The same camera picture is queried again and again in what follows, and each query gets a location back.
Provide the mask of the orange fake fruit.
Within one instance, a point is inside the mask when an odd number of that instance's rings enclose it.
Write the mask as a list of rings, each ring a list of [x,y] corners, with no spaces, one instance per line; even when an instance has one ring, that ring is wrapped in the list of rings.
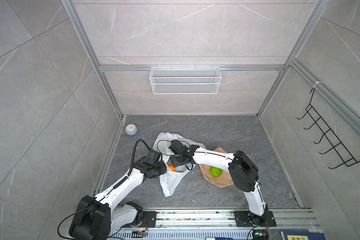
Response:
[[[168,167],[171,169],[171,171],[176,171],[176,168],[173,165],[168,165]]]

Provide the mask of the white plastic bag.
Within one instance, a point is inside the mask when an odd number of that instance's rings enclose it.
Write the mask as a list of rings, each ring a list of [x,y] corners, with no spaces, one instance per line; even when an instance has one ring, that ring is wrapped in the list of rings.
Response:
[[[163,161],[166,163],[167,172],[160,176],[160,184],[162,186],[165,197],[172,196],[183,177],[185,177],[186,174],[190,172],[186,169],[185,166],[176,167],[176,171],[171,171],[171,169],[168,167],[169,157],[174,154],[169,149],[172,140],[179,140],[187,147],[190,145],[198,145],[201,148],[205,148],[203,144],[186,139],[178,134],[171,134],[169,132],[159,133],[154,143],[153,149],[162,153]]]

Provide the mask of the green fake round fruit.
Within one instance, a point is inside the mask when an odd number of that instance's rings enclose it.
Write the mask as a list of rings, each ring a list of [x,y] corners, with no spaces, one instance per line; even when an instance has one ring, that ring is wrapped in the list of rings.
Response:
[[[222,169],[216,168],[216,167],[212,167],[212,166],[209,168],[209,172],[210,172],[210,174],[211,174],[213,177],[215,177],[215,178],[218,178],[218,177],[222,176],[222,174],[223,174],[223,170],[222,170]]]

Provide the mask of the pink shell-shaped bowl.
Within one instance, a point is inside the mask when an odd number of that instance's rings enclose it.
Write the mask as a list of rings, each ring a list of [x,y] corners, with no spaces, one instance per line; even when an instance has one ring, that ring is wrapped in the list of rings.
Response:
[[[196,163],[200,166],[204,178],[211,184],[224,188],[234,184],[229,173],[229,163],[233,161],[234,154],[226,153],[222,148],[217,148],[214,151],[199,148],[195,152],[194,157]],[[221,169],[222,175],[214,177],[210,173],[210,167]]]

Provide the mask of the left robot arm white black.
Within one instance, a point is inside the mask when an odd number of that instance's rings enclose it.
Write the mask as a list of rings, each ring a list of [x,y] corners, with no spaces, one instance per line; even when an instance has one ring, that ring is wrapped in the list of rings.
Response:
[[[167,172],[162,154],[151,149],[134,162],[118,181],[94,197],[84,196],[73,214],[69,236],[73,240],[105,240],[111,232],[126,224],[141,221],[143,208],[132,202],[117,209],[119,203],[146,179]]]

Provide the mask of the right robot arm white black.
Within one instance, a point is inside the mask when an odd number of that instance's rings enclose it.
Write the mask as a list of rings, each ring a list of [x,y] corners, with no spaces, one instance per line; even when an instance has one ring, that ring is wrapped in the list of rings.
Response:
[[[245,194],[249,204],[250,223],[257,226],[266,221],[268,206],[260,190],[259,169],[244,152],[224,154],[197,145],[186,146],[179,140],[172,140],[169,150],[173,155],[170,156],[168,163],[173,167],[198,164],[229,172],[234,185]]]

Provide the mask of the small grey-white round pot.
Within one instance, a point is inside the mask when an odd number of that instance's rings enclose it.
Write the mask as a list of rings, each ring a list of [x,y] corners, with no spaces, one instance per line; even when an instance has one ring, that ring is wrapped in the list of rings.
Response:
[[[126,136],[134,136],[138,132],[138,127],[135,124],[128,124],[124,127]]]

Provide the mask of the blue yellow label box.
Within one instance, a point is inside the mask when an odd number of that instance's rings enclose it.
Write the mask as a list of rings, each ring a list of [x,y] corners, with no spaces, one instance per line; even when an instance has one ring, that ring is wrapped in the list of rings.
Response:
[[[323,233],[281,232],[283,240],[326,240]]]

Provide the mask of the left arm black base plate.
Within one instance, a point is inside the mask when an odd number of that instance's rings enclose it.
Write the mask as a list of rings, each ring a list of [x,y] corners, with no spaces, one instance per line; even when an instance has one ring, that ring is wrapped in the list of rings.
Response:
[[[157,212],[155,211],[143,211],[138,212],[136,218],[130,225],[132,227],[145,227],[154,228],[156,226],[157,221]]]

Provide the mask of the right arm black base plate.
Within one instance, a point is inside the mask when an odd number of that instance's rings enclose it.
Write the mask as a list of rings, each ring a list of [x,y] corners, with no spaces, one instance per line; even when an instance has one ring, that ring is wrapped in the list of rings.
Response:
[[[237,227],[276,227],[277,223],[273,213],[266,210],[262,216],[255,215],[250,211],[234,211],[234,219]]]

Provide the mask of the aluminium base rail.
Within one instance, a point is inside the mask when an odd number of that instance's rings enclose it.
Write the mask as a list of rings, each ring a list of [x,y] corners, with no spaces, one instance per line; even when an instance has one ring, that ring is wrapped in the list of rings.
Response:
[[[234,211],[247,210],[196,210],[196,209],[159,209],[146,210],[157,212],[155,230],[180,230],[180,229],[250,229],[252,227],[237,227],[234,219]],[[258,229],[275,230],[309,230],[310,232],[321,232],[322,229],[316,217],[310,209],[271,209],[276,227],[258,227]]]

